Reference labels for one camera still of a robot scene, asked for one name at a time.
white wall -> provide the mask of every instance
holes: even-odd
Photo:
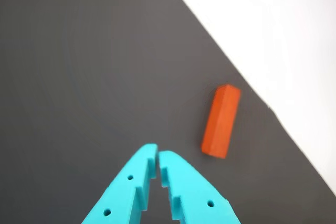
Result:
[[[184,0],[336,194],[336,0]]]

orange block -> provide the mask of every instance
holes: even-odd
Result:
[[[217,88],[202,142],[202,152],[225,158],[240,99],[240,89],[226,84]]]

dark gray table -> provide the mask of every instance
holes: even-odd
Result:
[[[0,8],[0,223],[80,223],[145,143],[182,155],[242,223],[336,223],[336,197],[182,0]],[[225,160],[199,147],[222,83],[242,89]],[[141,223],[174,223],[159,179]]]

